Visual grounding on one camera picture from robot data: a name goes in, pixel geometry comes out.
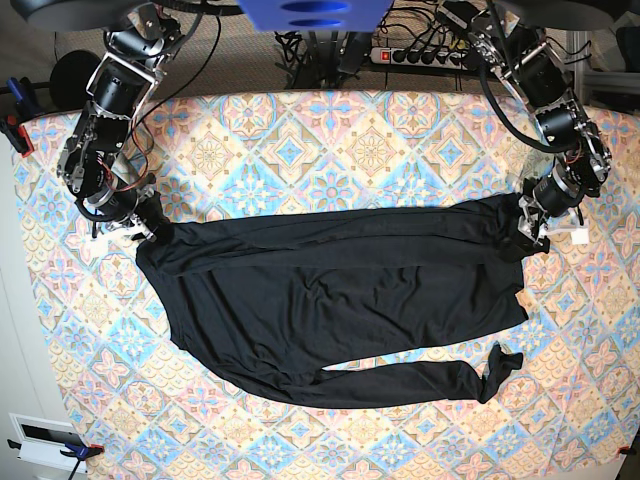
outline black long-sleeve shirt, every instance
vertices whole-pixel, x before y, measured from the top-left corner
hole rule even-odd
[[[522,354],[465,362],[323,367],[443,346],[526,320],[521,262],[499,253],[517,196],[397,208],[171,224],[137,263],[171,340],[243,390],[319,408],[488,401]]]

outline tiled pattern fabric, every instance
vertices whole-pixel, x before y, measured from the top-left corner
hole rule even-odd
[[[535,134],[523,111],[504,108]],[[508,480],[613,460],[640,425],[640,121],[590,113],[615,165],[602,196],[583,204],[591,243],[564,235],[549,255],[526,259],[519,299],[531,319],[337,367],[462,359],[481,372],[498,340],[525,352],[524,368],[486,405],[354,411],[248,395],[172,345],[136,245],[96,248],[55,177],[77,116],[30,123],[36,152],[14,157],[24,246],[69,417],[106,448],[92,478]],[[513,178],[550,165],[470,95],[194,98],[169,102],[148,123],[151,168],[176,222],[451,205],[509,191]]]

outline patterned tablecloth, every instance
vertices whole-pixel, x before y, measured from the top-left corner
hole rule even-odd
[[[505,104],[521,129],[527,116]],[[439,401],[317,410],[245,394],[168,340],[136,245],[94,249],[55,178],[76,115],[27,126],[14,156],[27,263],[60,393],[92,478],[507,480],[609,462],[640,425],[640,120],[590,111],[615,157],[584,202],[591,243],[565,235],[525,262],[531,319],[459,345],[351,362],[463,359],[481,371],[499,340],[525,352],[488,404]],[[150,155],[174,221],[453,204],[541,174],[547,156],[471,95],[318,92],[205,97],[152,115]]]

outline power strip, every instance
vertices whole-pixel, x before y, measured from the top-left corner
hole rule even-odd
[[[463,54],[448,50],[436,52],[437,47],[429,47],[422,54],[420,50],[410,50],[405,53],[404,48],[373,47],[371,62],[380,65],[406,65],[409,67],[448,68],[452,70],[467,70],[462,63]]]

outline black fabric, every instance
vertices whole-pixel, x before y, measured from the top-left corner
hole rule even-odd
[[[484,403],[522,354],[495,346],[488,378],[461,361],[323,367],[525,321],[521,262],[500,259],[517,201],[171,224],[171,240],[143,243],[137,263],[171,340],[249,393],[318,408]]]

